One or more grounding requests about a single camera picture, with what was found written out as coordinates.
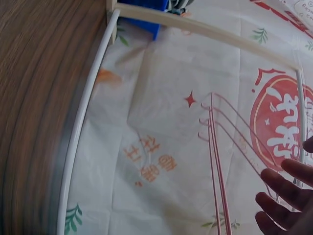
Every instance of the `hand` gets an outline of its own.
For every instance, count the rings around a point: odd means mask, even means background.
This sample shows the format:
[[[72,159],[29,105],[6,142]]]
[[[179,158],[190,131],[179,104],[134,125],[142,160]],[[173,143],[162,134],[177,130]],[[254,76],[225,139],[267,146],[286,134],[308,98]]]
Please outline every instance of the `hand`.
[[[303,148],[312,153],[313,138],[305,141]],[[291,176],[313,187],[312,167],[294,160],[284,160],[281,167]],[[255,200],[263,211],[258,212],[255,219],[261,231],[265,235],[313,235],[313,190],[300,189],[271,169],[263,170],[261,178],[282,199],[300,211],[291,212],[264,192],[258,193]]]

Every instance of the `green leaf print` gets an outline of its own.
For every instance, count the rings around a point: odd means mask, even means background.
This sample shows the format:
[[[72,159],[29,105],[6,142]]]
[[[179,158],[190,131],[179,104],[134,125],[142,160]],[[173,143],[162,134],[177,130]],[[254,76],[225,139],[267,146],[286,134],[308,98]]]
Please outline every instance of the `green leaf print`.
[[[266,43],[268,40],[268,33],[264,28],[258,28],[258,30],[252,31],[254,35],[251,35],[250,38],[258,41],[259,44]]]
[[[209,227],[212,224],[213,224],[213,222],[208,222],[208,223],[202,224],[201,227],[206,228],[206,227]]]
[[[124,44],[125,46],[129,47],[129,44],[128,44],[127,40],[126,40],[122,35],[120,35],[120,32],[125,32],[125,29],[123,29],[123,28],[121,27],[121,22],[120,22],[120,20],[117,21],[117,28],[116,28],[116,31],[117,31],[117,32],[116,32],[117,38],[119,38],[119,39],[121,40],[122,44]]]
[[[220,212],[220,224],[221,224],[221,227],[225,225],[224,212]],[[212,216],[211,221],[201,225],[201,227],[203,227],[203,228],[210,228],[210,229],[212,229],[216,226],[217,226],[217,220],[216,220],[215,215]],[[234,229],[237,229],[239,226],[240,226],[240,223],[237,223],[237,220],[235,220],[234,222],[231,223],[231,227]]]
[[[119,35],[118,37],[124,45],[129,46],[127,40],[123,36]]]
[[[65,235],[68,235],[71,229],[74,232],[77,231],[77,226],[76,226],[75,222],[77,222],[79,225],[83,224],[83,221],[80,218],[80,216],[82,216],[82,215],[83,215],[83,212],[79,208],[79,204],[78,203],[77,203],[75,208],[67,210],[67,215],[66,215],[66,218],[65,218],[65,230],[64,230],[64,234]]]
[[[308,44],[305,45],[308,51],[313,51],[313,42],[308,41]]]

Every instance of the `wooden table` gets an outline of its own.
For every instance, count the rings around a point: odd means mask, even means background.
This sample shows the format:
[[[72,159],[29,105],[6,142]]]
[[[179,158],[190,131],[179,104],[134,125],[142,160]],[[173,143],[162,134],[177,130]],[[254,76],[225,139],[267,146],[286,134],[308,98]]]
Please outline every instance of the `wooden table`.
[[[105,0],[0,2],[0,234],[56,234],[73,123]]]

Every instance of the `blue object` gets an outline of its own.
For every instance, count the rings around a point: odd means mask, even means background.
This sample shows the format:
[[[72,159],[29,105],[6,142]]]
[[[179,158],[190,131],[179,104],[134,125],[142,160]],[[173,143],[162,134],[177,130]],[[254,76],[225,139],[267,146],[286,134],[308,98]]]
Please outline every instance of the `blue object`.
[[[147,7],[159,11],[165,11],[169,0],[119,0],[120,3],[126,3],[130,5]],[[146,31],[149,31],[153,35],[153,41],[157,39],[160,26],[157,23],[150,23],[146,21],[139,21],[134,19],[126,18],[130,23],[143,28]]]

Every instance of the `wooden stick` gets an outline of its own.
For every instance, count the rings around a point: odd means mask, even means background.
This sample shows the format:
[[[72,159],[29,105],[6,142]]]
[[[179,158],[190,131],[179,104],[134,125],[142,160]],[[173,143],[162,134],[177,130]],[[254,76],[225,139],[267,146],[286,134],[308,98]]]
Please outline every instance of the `wooden stick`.
[[[114,7],[115,9],[119,9],[121,11],[121,17],[133,18],[137,20],[162,24],[169,27],[180,28],[250,51],[253,54],[259,55],[277,64],[286,66],[292,70],[296,71],[300,68],[300,66],[295,62],[290,61],[283,56],[266,49],[265,47],[206,23],[129,4],[117,3]]]
[[[117,3],[117,0],[107,0],[107,22],[108,23],[110,22],[116,3]],[[117,32],[117,29],[115,26],[113,29],[113,33],[110,37],[109,45],[114,44],[115,39],[116,39],[116,32]]]

